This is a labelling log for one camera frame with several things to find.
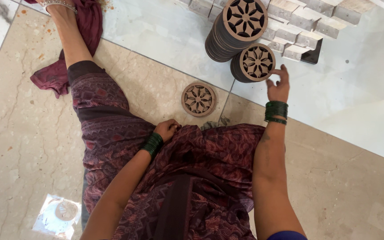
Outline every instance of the woman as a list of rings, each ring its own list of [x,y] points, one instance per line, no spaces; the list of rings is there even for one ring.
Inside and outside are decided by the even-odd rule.
[[[63,45],[86,144],[83,201],[91,215],[82,240],[254,239],[253,207],[258,239],[306,239],[287,194],[284,65],[272,71],[281,77],[277,86],[267,81],[275,105],[267,107],[266,128],[200,131],[174,119],[155,127],[128,111],[123,91],[93,62],[74,12],[63,5],[46,10]]]

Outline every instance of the hand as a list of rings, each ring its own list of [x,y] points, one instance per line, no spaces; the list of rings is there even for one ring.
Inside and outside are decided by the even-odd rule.
[[[280,70],[271,70],[270,73],[279,75],[281,81],[277,81],[275,86],[274,82],[270,79],[266,80],[269,101],[281,101],[287,103],[288,91],[290,90],[287,68],[283,64],[281,65]]]
[[[166,142],[173,137],[174,133],[177,133],[177,128],[180,127],[180,124],[176,120],[170,119],[165,122],[159,123],[155,128],[154,132],[161,135],[163,141]]]

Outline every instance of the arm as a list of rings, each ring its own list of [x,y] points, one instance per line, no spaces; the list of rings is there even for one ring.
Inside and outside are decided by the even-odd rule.
[[[290,85],[287,68],[273,70],[281,77],[277,86],[267,80],[270,101],[287,102]],[[265,240],[280,231],[295,231],[305,235],[291,207],[287,193],[285,171],[285,125],[269,122],[257,145],[253,164],[254,219],[257,238]]]
[[[154,132],[161,135],[166,142],[177,132],[179,126],[174,119],[170,119],[158,124]],[[150,162],[149,152],[140,150],[121,169],[96,204],[81,240],[112,239],[124,208]]]

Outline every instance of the wooden coaster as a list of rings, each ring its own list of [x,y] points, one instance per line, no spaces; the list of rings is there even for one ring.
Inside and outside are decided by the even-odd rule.
[[[233,57],[230,71],[240,82],[260,82],[270,77],[275,64],[274,52],[264,44],[254,43]]]
[[[227,62],[261,37],[268,25],[268,13],[260,0],[229,0],[216,17],[205,41],[208,56]]]
[[[189,84],[182,93],[182,106],[187,113],[195,117],[210,115],[216,108],[214,91],[205,83]]]

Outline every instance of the bangle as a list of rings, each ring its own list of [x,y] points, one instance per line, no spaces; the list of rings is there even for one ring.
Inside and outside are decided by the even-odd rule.
[[[266,122],[276,122],[276,123],[282,123],[284,125],[287,125],[287,121],[285,121],[283,119],[276,118],[276,117],[265,117],[264,120]]]
[[[281,101],[269,101],[266,103],[265,117],[282,116],[287,119],[288,104]]]
[[[147,150],[151,154],[151,158],[153,160],[163,145],[164,141],[161,135],[153,132],[140,150]]]

